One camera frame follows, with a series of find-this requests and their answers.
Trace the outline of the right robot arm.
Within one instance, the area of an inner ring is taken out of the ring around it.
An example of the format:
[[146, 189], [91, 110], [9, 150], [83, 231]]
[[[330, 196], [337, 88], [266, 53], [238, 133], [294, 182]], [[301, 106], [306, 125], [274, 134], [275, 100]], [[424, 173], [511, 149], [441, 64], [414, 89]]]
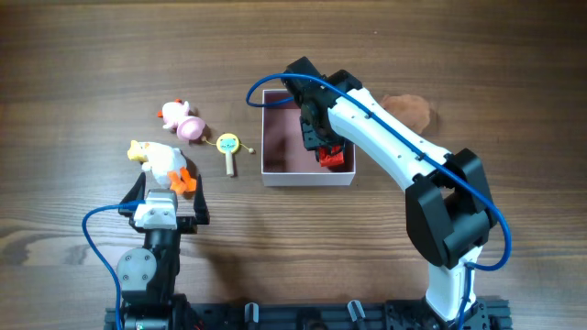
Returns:
[[318, 161], [348, 143], [365, 151], [405, 194], [406, 231], [428, 263], [426, 303], [447, 328], [471, 317], [474, 272], [497, 221], [481, 160], [438, 147], [384, 110], [349, 72], [326, 76], [302, 57], [282, 83], [300, 107], [304, 146]]

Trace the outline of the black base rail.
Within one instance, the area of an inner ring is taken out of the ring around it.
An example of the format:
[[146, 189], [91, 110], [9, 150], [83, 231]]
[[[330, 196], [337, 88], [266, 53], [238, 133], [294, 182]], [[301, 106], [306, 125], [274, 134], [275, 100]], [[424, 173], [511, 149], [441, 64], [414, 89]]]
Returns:
[[121, 310], [124, 329], [511, 329], [509, 302], [479, 298], [463, 317], [443, 321], [423, 300], [242, 306], [192, 304], [178, 313]]

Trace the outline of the red toy car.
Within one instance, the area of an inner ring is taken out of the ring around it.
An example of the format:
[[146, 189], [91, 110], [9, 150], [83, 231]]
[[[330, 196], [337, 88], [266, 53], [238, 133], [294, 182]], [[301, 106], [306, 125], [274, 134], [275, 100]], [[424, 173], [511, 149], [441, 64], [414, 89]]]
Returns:
[[321, 167], [337, 167], [345, 164], [344, 149], [341, 146], [320, 147], [319, 149]]

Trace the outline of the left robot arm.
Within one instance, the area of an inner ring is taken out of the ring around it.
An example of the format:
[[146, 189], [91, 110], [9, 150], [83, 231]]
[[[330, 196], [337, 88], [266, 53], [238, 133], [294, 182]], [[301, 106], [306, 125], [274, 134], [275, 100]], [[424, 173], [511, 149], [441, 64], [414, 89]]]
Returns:
[[185, 295], [176, 293], [180, 272], [180, 241], [210, 223], [202, 179], [196, 179], [194, 214], [178, 215], [176, 192], [146, 189], [146, 175], [138, 176], [122, 199], [118, 213], [144, 236], [141, 247], [127, 251], [117, 263], [121, 302], [108, 310], [106, 329], [202, 329], [203, 321]]

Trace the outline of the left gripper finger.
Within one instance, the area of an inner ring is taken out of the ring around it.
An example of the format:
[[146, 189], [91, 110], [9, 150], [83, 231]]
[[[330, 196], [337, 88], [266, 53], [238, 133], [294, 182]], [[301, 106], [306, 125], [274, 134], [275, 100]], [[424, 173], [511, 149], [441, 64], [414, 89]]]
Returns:
[[141, 172], [135, 184], [120, 202], [118, 213], [123, 216], [132, 216], [138, 205], [144, 202], [146, 189], [146, 174]]
[[198, 225], [209, 225], [210, 214], [205, 201], [204, 189], [198, 186], [194, 193], [194, 217]]

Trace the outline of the white box pink interior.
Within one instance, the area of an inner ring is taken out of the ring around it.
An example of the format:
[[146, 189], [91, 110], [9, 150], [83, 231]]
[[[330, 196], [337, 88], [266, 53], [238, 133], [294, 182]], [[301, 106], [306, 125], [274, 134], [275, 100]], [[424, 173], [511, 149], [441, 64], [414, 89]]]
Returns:
[[349, 186], [356, 174], [355, 148], [345, 149], [345, 163], [323, 167], [316, 154], [304, 147], [300, 124], [301, 110], [290, 101], [272, 107], [290, 97], [284, 89], [262, 92], [261, 177], [267, 187]]

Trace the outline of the brown plush animal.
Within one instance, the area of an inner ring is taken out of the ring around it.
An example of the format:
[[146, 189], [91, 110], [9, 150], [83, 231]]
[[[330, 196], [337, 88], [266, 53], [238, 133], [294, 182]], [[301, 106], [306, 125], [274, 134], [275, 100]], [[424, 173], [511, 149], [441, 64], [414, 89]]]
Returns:
[[380, 106], [417, 134], [422, 134], [430, 123], [430, 103], [421, 96], [386, 94]]

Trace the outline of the wooden cat rattle drum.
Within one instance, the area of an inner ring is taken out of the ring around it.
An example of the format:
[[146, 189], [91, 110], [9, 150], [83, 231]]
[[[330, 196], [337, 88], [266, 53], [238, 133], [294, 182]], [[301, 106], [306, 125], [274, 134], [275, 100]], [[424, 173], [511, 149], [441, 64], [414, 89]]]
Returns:
[[235, 161], [234, 155], [243, 147], [249, 154], [254, 154], [256, 150], [249, 148], [240, 142], [240, 139], [233, 133], [222, 134], [215, 142], [211, 142], [207, 137], [202, 137], [202, 140], [209, 145], [213, 145], [216, 149], [225, 156], [226, 173], [228, 177], [235, 176]]

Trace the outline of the white yellow duck toy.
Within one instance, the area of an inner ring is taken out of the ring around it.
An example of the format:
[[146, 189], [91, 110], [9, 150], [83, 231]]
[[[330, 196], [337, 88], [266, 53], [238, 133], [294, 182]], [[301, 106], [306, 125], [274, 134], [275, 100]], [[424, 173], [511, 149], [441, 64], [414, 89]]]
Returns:
[[130, 141], [127, 157], [141, 163], [143, 171], [150, 171], [155, 181], [164, 189], [177, 194], [194, 193], [197, 179], [187, 168], [187, 160], [178, 148], [157, 142]]

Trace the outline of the pink duck toy with hat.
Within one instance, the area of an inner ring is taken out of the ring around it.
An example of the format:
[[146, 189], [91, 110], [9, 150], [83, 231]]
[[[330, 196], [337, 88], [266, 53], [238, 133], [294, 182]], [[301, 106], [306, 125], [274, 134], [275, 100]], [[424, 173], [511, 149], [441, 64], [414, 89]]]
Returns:
[[174, 131], [177, 138], [184, 141], [200, 138], [206, 126], [203, 119], [191, 114], [189, 103], [181, 99], [165, 103], [157, 117], [163, 120], [163, 129]]

